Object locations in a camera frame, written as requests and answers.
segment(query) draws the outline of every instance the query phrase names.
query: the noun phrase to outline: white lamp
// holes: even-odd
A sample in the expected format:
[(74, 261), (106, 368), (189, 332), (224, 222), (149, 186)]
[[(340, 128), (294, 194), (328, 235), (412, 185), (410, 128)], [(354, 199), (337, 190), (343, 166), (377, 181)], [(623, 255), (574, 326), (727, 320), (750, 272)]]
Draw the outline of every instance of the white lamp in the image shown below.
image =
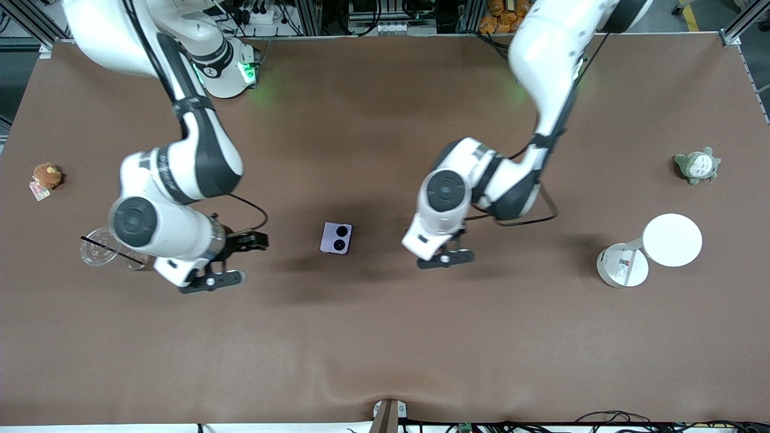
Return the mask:
[(612, 287), (638, 286), (649, 273), (647, 257), (663, 266), (680, 267), (695, 260), (702, 246), (703, 236), (692, 220), (666, 213), (650, 221), (639, 239), (616, 243), (602, 251), (596, 268), (601, 279)]

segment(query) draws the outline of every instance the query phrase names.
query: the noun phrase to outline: brown tabletop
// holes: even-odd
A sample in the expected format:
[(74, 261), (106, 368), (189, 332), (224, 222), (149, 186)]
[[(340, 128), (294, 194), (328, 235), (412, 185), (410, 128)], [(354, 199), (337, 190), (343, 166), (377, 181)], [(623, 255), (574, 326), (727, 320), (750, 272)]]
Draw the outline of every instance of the brown tabletop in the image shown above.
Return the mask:
[[(160, 84), (72, 45), (37, 63), (0, 158), (2, 424), (358, 421), (386, 397), (441, 421), (770, 413), (770, 131), (716, 34), (610, 37), (544, 178), (560, 217), (472, 223), (477, 261), (449, 270), (400, 245), (434, 157), (463, 136), (513, 153), (534, 124), (484, 43), (275, 42), (259, 88), (214, 103), (272, 246), (231, 259), (246, 284), (181, 295), (79, 256), (122, 158), (179, 138)], [(671, 157), (707, 145), (719, 178), (689, 186)], [(44, 162), (67, 177), (38, 203)], [(259, 220), (227, 197), (194, 207)], [(599, 251), (669, 212), (700, 226), (700, 257), (604, 284)], [(349, 256), (319, 252), (324, 221), (353, 224)]]

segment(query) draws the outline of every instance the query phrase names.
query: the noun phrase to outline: turtle plush toy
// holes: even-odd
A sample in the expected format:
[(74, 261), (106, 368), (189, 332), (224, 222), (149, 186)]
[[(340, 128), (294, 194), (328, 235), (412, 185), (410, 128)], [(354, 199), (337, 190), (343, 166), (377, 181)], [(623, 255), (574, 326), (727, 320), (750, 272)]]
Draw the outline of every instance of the turtle plush toy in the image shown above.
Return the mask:
[(682, 153), (674, 156), (674, 162), (685, 175), (690, 185), (698, 185), (701, 180), (711, 183), (717, 176), (717, 166), (721, 159), (714, 158), (714, 150), (704, 147), (703, 152), (693, 152), (689, 155)]

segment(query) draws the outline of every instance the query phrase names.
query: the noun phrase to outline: gray circular joint cap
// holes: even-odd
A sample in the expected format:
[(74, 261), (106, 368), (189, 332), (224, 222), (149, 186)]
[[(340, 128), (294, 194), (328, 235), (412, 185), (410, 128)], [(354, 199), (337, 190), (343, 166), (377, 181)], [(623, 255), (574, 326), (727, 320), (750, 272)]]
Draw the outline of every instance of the gray circular joint cap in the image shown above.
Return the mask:
[(434, 174), (425, 188), (428, 204), (437, 212), (455, 209), (465, 198), (463, 178), (452, 170)]
[(158, 224), (158, 214), (149, 200), (130, 197), (120, 203), (112, 216), (112, 228), (123, 243), (144, 247), (152, 239)]

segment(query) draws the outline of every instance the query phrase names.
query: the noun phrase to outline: robotic arm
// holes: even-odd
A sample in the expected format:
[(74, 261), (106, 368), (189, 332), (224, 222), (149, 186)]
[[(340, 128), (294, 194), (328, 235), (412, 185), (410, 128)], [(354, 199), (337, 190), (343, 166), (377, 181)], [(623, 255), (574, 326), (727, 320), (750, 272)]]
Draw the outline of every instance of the robotic arm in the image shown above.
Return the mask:
[(537, 107), (538, 121), (520, 163), (472, 138), (450, 143), (417, 196), (417, 212), (401, 243), (427, 269), (468, 263), (473, 252), (448, 250), (459, 240), (471, 205), (496, 220), (523, 217), (540, 191), (540, 176), (564, 133), (576, 96), (576, 71), (597, 29), (619, 33), (652, 0), (537, 0), (508, 49), (514, 76)]
[[(128, 247), (156, 256), (155, 269), (183, 293), (239, 284), (242, 272), (215, 273), (209, 263), (236, 251), (264, 250), (267, 236), (227, 233), (215, 217), (187, 206), (231, 193), (243, 162), (179, 43), (158, 30), (145, 0), (65, 0), (65, 12), (75, 40), (95, 62), (157, 76), (182, 127), (180, 141), (123, 160), (120, 198), (109, 211), (111, 231)], [(94, 23), (113, 38), (95, 39)]]

